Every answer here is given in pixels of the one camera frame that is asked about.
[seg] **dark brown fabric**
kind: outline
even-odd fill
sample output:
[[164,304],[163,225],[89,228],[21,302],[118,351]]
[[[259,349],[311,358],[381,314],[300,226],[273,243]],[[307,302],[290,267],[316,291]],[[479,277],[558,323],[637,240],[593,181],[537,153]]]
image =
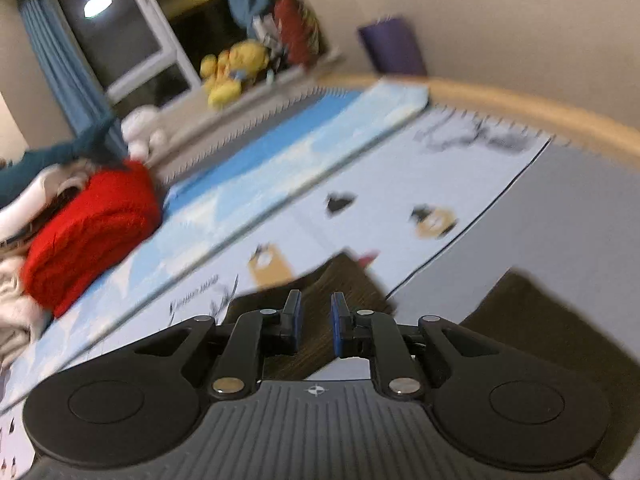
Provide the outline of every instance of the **dark brown fabric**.
[[312,273],[293,282],[235,298],[229,306],[224,322],[234,323],[242,314],[251,310],[280,309],[292,289],[302,291],[302,344],[295,356],[265,359],[266,379],[302,380],[335,358],[330,304],[332,293],[343,292],[351,310],[368,308],[377,312],[393,313],[393,308],[385,301],[384,294],[378,290],[359,264],[347,254],[340,253]]
[[593,465],[605,474],[613,471],[640,430],[640,367],[635,360],[512,270],[460,325],[598,384],[609,399],[611,421]]

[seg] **wooden bed frame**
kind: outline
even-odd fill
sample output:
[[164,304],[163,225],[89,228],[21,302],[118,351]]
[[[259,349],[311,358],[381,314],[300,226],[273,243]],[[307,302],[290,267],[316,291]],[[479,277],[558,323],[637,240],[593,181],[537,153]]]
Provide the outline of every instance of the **wooden bed frame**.
[[[326,75],[322,86],[362,89],[379,79],[375,75]],[[431,102],[507,117],[571,144],[640,170],[640,131],[611,118],[553,100],[517,94],[489,86],[442,78],[399,77],[403,82],[428,84]]]

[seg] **silver screw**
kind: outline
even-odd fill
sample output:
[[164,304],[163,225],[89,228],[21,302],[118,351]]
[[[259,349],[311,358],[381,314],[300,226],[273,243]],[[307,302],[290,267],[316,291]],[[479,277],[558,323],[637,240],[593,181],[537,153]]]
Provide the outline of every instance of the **silver screw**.
[[244,382],[237,377],[220,377],[212,386],[219,394],[236,394],[244,388]]
[[389,389],[398,395],[409,395],[420,389],[420,383],[411,377],[398,377],[389,383]]

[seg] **stuffed animal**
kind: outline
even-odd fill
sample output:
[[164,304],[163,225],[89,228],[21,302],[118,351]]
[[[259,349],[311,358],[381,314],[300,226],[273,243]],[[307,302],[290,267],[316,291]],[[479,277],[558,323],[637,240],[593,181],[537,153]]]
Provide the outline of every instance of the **stuffed animal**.
[[205,56],[200,64],[203,87],[209,96],[209,106],[222,108],[238,99],[242,86],[253,84],[256,76],[269,63],[267,49],[259,42],[246,40],[223,50],[216,58]]
[[122,121],[122,138],[129,146],[129,158],[146,162],[169,142],[160,110],[151,105],[133,110]]

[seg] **purple object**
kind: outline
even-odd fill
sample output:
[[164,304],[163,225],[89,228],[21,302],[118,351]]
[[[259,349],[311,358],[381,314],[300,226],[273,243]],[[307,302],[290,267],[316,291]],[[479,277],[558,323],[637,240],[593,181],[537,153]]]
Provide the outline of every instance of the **purple object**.
[[365,25],[358,33],[378,72],[427,75],[414,32],[404,18],[388,18]]

